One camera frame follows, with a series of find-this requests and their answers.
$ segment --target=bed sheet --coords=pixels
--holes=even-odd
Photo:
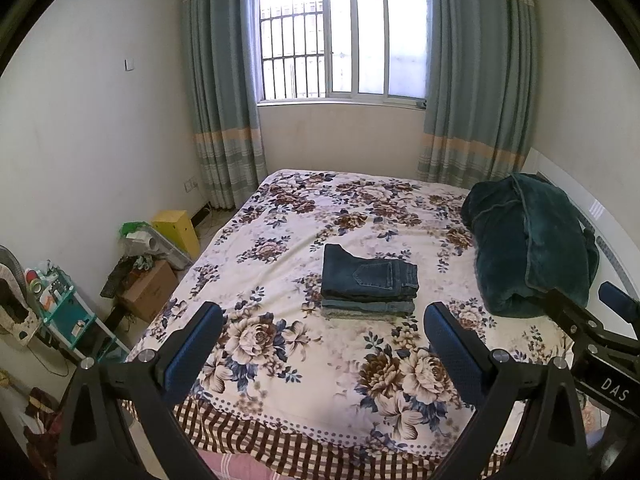
[[[353,173],[269,176],[191,267],[131,357],[157,349],[203,301],[225,328],[175,415],[195,446],[249,453],[293,478],[422,478],[472,415],[430,349],[425,307],[445,303],[490,348],[546,363],[569,341],[548,318],[491,316],[460,220],[467,191]],[[320,314],[322,248],[417,264],[414,316]],[[499,464],[518,406],[485,473]]]

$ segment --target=checkered fabric trim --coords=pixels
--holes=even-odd
[[[131,402],[123,405],[138,418]],[[203,400],[187,398],[174,414],[194,446],[222,454],[249,453],[275,472],[301,480],[417,480],[428,478],[442,460],[393,452],[370,456],[364,447],[339,447],[285,433],[215,410]],[[482,478],[497,472],[503,459],[492,454]]]

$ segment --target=window frame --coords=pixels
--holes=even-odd
[[[331,12],[329,0],[322,0],[322,20],[324,30],[324,97],[295,97],[285,99],[270,99],[265,96],[264,81],[262,80],[262,43],[260,34],[260,0],[251,0],[252,14],[254,17],[254,63],[256,70],[255,76],[257,80],[256,98],[258,104],[273,105],[286,103],[309,103],[309,102],[345,102],[354,104],[385,104],[385,105],[401,105],[417,108],[424,108],[425,99],[412,98],[405,96],[395,96],[388,94],[389,87],[389,19],[388,19],[388,3],[383,0],[384,9],[384,27],[385,27],[385,64],[384,64],[384,94],[367,94],[360,93],[359,90],[359,69],[360,69],[360,51],[358,45],[358,9],[357,0],[351,0],[351,92],[329,92],[333,90],[332,86],[332,54],[331,54]],[[427,30],[431,31],[431,0],[427,0]],[[427,63],[430,62],[431,52],[427,52]]]

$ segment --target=window sill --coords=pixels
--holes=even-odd
[[[280,99],[275,101],[261,101],[258,107],[281,106],[281,105],[368,105],[368,106],[388,106],[393,108],[405,108],[407,110],[418,110],[423,112],[424,109],[409,103],[380,103],[372,101],[354,101],[352,99]]]

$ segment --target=cardboard box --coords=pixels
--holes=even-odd
[[[177,286],[178,278],[169,263],[158,260],[121,295],[121,299],[133,314],[151,323]]]
[[[200,242],[186,211],[161,211],[154,216],[151,225],[191,256],[193,261],[198,259]]]

